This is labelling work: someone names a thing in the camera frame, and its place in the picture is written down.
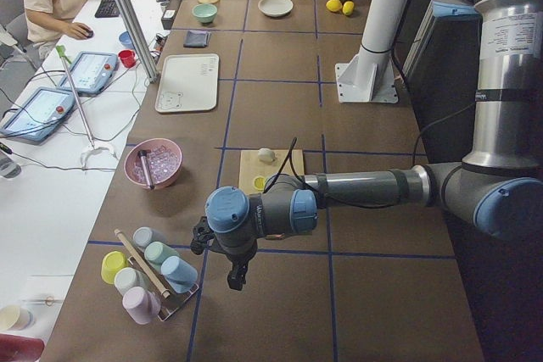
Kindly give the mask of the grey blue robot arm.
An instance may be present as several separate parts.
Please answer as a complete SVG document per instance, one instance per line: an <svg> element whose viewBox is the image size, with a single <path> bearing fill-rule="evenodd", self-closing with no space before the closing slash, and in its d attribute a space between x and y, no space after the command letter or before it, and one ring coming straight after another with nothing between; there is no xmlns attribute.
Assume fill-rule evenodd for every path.
<svg viewBox="0 0 543 362"><path fill-rule="evenodd" d="M461 162L343 174L278 171L252 195L221 187L193 228L193 253L226 256L228 286L241 290L260 238L306 234L316 227L318 210L334 204L435 205L504 240L540 230L542 183L527 128L542 65L542 0L434 0L435 16L468 14L483 22L473 147Z"/></svg>

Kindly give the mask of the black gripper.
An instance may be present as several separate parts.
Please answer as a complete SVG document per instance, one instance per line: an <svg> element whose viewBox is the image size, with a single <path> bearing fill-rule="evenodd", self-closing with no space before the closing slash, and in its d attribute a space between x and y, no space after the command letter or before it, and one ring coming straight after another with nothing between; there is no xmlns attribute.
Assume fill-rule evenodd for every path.
<svg viewBox="0 0 543 362"><path fill-rule="evenodd" d="M232 269L227 275L230 289L242 291L250 260L256 254L256 236L247 222L217 226L215 229L207 216L202 216L193 227L190 249L202 254L205 249L224 255Z"/></svg>

